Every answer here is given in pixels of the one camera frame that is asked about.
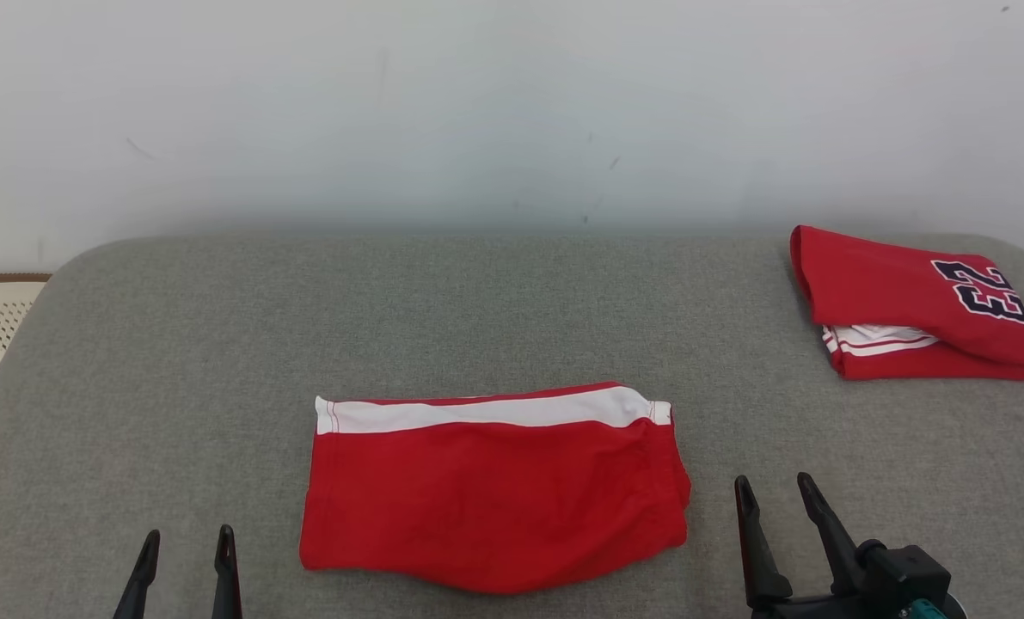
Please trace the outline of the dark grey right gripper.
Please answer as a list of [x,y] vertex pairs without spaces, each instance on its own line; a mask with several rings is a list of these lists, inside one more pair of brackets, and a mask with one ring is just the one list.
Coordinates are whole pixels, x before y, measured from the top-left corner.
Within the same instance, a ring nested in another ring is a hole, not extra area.
[[908,588],[858,594],[864,568],[859,567],[852,536],[811,474],[797,474],[797,483],[806,513],[817,526],[825,549],[833,596],[791,599],[790,579],[776,568],[751,483],[746,474],[737,474],[735,505],[751,619],[904,619],[900,614],[908,607]]

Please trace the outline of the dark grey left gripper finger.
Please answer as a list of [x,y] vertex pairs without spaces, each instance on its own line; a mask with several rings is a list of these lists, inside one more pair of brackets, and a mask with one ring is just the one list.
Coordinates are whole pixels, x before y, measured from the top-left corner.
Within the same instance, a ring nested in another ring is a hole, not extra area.
[[217,573],[217,583],[214,588],[212,619],[243,619],[239,564],[231,525],[222,524],[219,530],[214,572]]
[[151,530],[116,606],[112,619],[144,619],[150,585],[154,583],[161,533]]

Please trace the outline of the red jersey with number print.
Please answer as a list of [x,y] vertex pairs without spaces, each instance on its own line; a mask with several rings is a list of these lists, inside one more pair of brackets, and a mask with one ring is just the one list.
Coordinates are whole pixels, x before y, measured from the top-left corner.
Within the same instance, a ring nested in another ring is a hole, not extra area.
[[990,259],[815,226],[794,228],[790,259],[843,379],[1024,381],[1024,303]]

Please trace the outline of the red shorts with white band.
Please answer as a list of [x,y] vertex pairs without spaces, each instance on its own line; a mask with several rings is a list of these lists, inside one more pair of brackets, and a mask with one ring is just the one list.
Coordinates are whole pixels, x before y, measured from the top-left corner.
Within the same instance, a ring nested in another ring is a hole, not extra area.
[[299,559],[511,595],[687,541],[670,402],[621,383],[433,400],[315,400]]

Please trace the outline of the grey fabric sofa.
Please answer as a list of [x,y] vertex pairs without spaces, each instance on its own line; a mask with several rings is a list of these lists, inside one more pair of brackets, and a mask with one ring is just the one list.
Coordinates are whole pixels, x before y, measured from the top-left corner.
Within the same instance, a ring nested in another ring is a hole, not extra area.
[[[992,259],[988,236],[888,242]],[[671,402],[687,544],[577,586],[489,597],[311,573],[297,545],[317,395],[614,380]],[[969,619],[1024,619],[1024,383],[847,383],[778,239],[167,236],[63,264],[0,364],[0,619],[111,619],[150,530],[147,615],[212,612],[232,525],[247,616],[746,618],[746,474],[798,594],[829,588],[795,476],[856,540],[916,544]]]

